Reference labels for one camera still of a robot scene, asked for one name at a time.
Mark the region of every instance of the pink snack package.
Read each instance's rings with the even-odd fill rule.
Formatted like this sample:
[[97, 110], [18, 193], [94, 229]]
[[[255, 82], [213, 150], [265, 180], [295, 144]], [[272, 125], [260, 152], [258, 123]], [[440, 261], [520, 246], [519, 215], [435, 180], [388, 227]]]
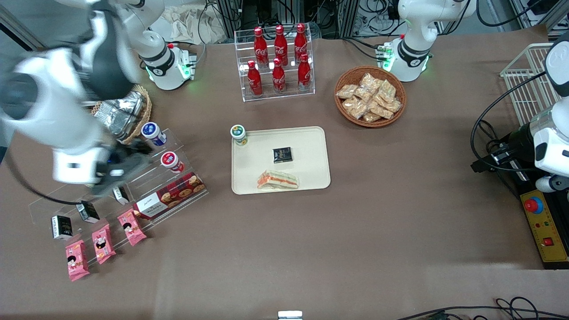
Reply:
[[108, 224], [98, 231], [93, 232], [92, 238], [93, 245], [95, 246], [95, 256], [99, 264], [102, 264], [108, 258], [117, 254], [110, 241], [110, 229]]
[[130, 209], [124, 214], [118, 216], [118, 221], [121, 223], [122, 228], [125, 230], [126, 237], [129, 239], [130, 245], [134, 246], [146, 235], [138, 226], [137, 217], [134, 216], [134, 210]]
[[85, 243], [79, 240], [65, 248], [67, 255], [67, 272], [69, 279], [75, 281], [89, 274], [87, 260], [85, 259]]

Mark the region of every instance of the table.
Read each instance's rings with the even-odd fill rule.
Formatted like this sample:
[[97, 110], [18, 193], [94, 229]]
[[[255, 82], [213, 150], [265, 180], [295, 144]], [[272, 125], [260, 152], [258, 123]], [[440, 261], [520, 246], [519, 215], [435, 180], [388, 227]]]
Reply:
[[[0, 166], [3, 318], [274, 319], [298, 309], [310, 320], [395, 319], [516, 295], [569, 313], [569, 271], [541, 270], [519, 201], [469, 168], [472, 125], [505, 90], [498, 73], [546, 40], [542, 27], [440, 37], [425, 73], [405, 84], [405, 114], [382, 129], [353, 125], [334, 104], [338, 77], [372, 63], [348, 43], [315, 41], [316, 95], [247, 104], [233, 46], [208, 47], [198, 80], [172, 92], [143, 85], [154, 120], [176, 131], [210, 194], [97, 274], [69, 281], [64, 252], [31, 224], [35, 197]], [[500, 134], [516, 127], [511, 105], [488, 120]], [[331, 185], [233, 194], [235, 123], [321, 126]], [[20, 134], [11, 148], [37, 188], [59, 185], [49, 148]]]

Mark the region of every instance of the emergency stop button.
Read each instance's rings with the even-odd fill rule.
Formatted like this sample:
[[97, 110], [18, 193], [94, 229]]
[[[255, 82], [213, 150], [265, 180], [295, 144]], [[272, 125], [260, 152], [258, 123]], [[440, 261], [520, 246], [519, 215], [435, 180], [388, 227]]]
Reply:
[[543, 202], [536, 196], [532, 196], [528, 200], [523, 202], [523, 207], [529, 212], [533, 212], [536, 215], [543, 212]]

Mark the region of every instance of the wicker basket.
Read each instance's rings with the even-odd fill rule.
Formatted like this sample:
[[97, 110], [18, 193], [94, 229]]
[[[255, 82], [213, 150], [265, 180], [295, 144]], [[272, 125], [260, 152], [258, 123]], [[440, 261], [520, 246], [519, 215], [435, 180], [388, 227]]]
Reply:
[[[338, 98], [338, 96], [335, 93], [338, 92], [343, 86], [347, 84], [360, 85], [360, 81], [364, 77], [364, 74], [366, 74], [366, 72], [369, 72], [369, 74], [375, 77], [376, 79], [381, 79], [381, 80], [387, 79], [397, 90], [395, 96], [401, 102], [401, 109], [399, 109], [399, 111], [394, 114], [393, 118], [391, 119], [382, 118], [374, 122], [365, 122], [350, 116], [342, 106], [342, 99]], [[399, 79], [397, 79], [394, 75], [383, 70], [382, 68], [374, 67], [371, 65], [361, 65], [359, 67], [344, 72], [344, 74], [340, 76], [338, 82], [336, 83], [336, 90], [334, 91], [334, 99], [336, 100], [336, 106], [338, 107], [338, 110], [340, 111], [341, 114], [344, 115], [344, 117], [346, 117], [349, 121], [352, 121], [357, 125], [365, 126], [368, 128], [379, 128], [391, 124], [395, 120], [399, 119], [401, 114], [403, 114], [403, 111], [405, 111], [405, 107], [407, 105], [407, 94], [405, 93], [405, 88], [403, 87], [401, 81], [399, 81]]]
[[[152, 112], [152, 101], [150, 101], [150, 96], [146, 89], [144, 89], [141, 85], [135, 85], [133, 91], [137, 91], [145, 98], [146, 102], [142, 105], [142, 109], [138, 113], [138, 118], [140, 119], [136, 126], [133, 128], [133, 131], [130, 133], [126, 139], [122, 140], [121, 143], [124, 145], [129, 145], [132, 143], [133, 139], [137, 136], [140, 136], [142, 126], [150, 120], [150, 113]], [[97, 104], [91, 109], [91, 114], [95, 115], [101, 106], [102, 101], [98, 101]]]

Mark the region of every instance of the red bottle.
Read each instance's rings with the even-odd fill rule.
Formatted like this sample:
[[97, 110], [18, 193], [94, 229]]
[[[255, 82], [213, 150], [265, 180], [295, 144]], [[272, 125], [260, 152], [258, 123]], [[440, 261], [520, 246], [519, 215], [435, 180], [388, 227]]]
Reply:
[[300, 91], [308, 91], [310, 89], [310, 65], [308, 64], [308, 55], [300, 56], [300, 64], [298, 65], [298, 89]]
[[284, 33], [285, 28], [279, 24], [277, 26], [277, 37], [275, 38], [275, 56], [281, 61], [282, 65], [288, 65], [288, 48]]
[[306, 27], [304, 23], [296, 25], [296, 38], [294, 38], [294, 61], [296, 65], [300, 64], [300, 56], [306, 53], [306, 35], [304, 31]]
[[273, 60], [275, 63], [275, 68], [273, 69], [273, 87], [275, 89], [275, 94], [282, 95], [286, 90], [286, 83], [285, 83], [285, 71], [283, 67], [281, 67], [281, 60], [279, 58], [275, 58]]
[[266, 69], [269, 67], [269, 54], [267, 53], [267, 41], [263, 38], [263, 29], [256, 27], [255, 42], [253, 48], [255, 49], [255, 57], [257, 57], [257, 64], [259, 69]]
[[253, 93], [253, 97], [259, 98], [260, 96], [263, 95], [261, 74], [259, 73], [259, 70], [255, 69], [255, 61], [249, 60], [247, 64], [249, 65], [247, 78], [249, 79], [249, 86], [251, 87], [251, 92]]

